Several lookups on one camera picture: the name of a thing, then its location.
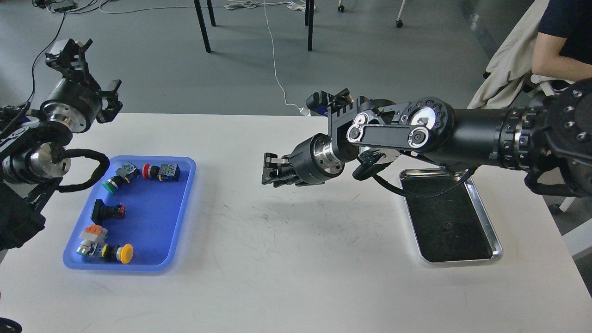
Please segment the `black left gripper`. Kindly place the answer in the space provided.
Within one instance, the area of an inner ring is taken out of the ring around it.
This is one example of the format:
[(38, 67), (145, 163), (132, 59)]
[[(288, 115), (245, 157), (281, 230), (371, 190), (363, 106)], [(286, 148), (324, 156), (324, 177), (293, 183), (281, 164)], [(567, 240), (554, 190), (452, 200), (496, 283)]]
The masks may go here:
[[(86, 87), (93, 82), (85, 58), (92, 43), (90, 38), (84, 42), (70, 38), (56, 42), (45, 53), (46, 65), (60, 72), (63, 78), (42, 103), (40, 111), (47, 120), (64, 124), (72, 133), (88, 131), (95, 119), (98, 123), (112, 122), (123, 107), (118, 97), (121, 80), (112, 80), (107, 90), (97, 93)], [(101, 100), (106, 101), (106, 108), (101, 109)]]

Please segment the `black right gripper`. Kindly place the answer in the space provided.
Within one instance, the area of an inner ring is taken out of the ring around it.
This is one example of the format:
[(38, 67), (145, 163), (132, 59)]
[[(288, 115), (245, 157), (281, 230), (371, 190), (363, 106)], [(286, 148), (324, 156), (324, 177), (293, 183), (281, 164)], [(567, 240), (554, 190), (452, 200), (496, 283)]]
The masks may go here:
[(277, 154), (264, 153), (261, 184), (272, 184), (274, 188), (292, 184), (297, 187), (323, 184), (338, 177), (344, 168), (345, 163), (333, 153), (331, 138), (319, 133), (298, 144), (290, 159), (288, 155), (278, 157)]

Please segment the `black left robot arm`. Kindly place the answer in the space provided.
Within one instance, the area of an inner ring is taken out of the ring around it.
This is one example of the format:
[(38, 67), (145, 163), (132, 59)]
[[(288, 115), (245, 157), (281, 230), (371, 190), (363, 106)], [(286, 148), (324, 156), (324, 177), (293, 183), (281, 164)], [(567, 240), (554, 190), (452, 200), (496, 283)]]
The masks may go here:
[[(61, 40), (46, 53), (46, 65), (62, 74), (40, 108), (26, 102), (1, 109), (0, 247), (22, 247), (44, 229), (42, 210), (54, 192), (91, 188), (106, 173), (109, 158), (90, 149), (66, 149), (76, 133), (93, 122), (109, 123), (123, 104), (118, 98), (121, 81), (102, 89), (89, 72), (85, 53), (92, 40)], [(71, 159), (98, 162), (89, 180), (61, 185)]]

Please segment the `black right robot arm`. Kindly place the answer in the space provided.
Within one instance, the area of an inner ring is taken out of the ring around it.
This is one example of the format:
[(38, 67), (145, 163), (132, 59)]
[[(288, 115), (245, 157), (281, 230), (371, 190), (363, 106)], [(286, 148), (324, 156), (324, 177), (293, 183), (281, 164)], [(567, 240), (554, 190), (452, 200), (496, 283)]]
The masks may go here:
[(541, 107), (454, 109), (436, 97), (410, 103), (353, 99), (349, 89), (319, 91), (307, 110), (328, 120), (328, 133), (298, 144), (290, 154), (264, 154), (262, 184), (298, 187), (338, 177), (358, 160), (353, 176), (375, 179), (404, 197), (416, 194), (379, 177), (402, 154), (461, 173), (467, 181), (482, 165), (526, 172), (524, 183), (544, 196), (590, 197), (591, 80), (569, 85)]

